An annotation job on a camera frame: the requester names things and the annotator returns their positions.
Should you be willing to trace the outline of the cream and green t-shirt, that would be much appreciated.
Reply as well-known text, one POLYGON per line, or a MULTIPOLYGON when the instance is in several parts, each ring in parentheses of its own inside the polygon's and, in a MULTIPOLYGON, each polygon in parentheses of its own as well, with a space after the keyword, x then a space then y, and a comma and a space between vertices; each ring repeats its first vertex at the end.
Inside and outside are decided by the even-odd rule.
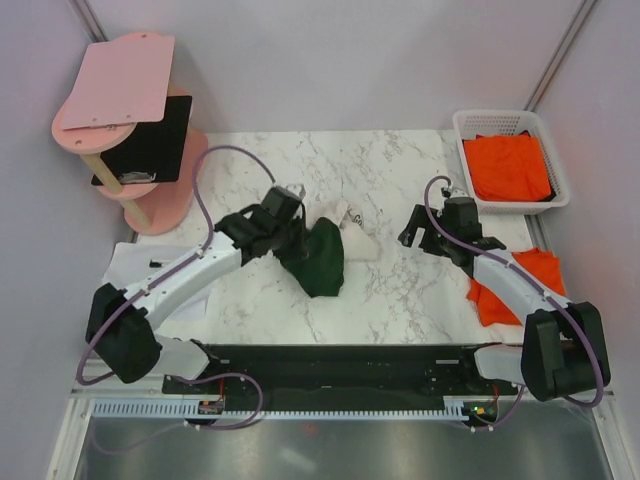
POLYGON ((308 297, 336 297, 345 265, 378 260, 380 247, 364 231, 361 212, 342 199, 314 208, 303 233, 274 256, 308 297))

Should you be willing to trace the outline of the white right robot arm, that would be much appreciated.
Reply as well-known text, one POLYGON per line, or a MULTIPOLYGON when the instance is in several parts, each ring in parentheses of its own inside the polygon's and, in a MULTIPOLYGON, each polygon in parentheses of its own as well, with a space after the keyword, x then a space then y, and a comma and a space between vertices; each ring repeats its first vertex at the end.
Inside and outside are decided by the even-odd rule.
POLYGON ((598 405, 611 380, 599 310, 575 303, 528 272, 495 237, 483 233, 475 202, 449 198, 441 210, 417 204, 399 242, 444 257, 493 293, 523 326, 518 344, 477 347, 458 368, 467 392, 483 392, 494 380, 526 387, 539 401, 564 398, 598 405))

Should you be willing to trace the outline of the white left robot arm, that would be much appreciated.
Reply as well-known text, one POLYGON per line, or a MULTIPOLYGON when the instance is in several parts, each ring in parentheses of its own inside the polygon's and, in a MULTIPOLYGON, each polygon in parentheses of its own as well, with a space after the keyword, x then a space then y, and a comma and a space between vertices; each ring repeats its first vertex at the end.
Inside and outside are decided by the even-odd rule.
POLYGON ((122 289, 101 286, 92 301, 87 349, 125 384, 161 374, 185 379, 198 393, 211 392, 220 371, 204 346, 156 331, 194 295, 252 260, 301 253, 304 196, 301 184, 275 185, 261 203, 212 224, 203 241, 157 272, 122 289))

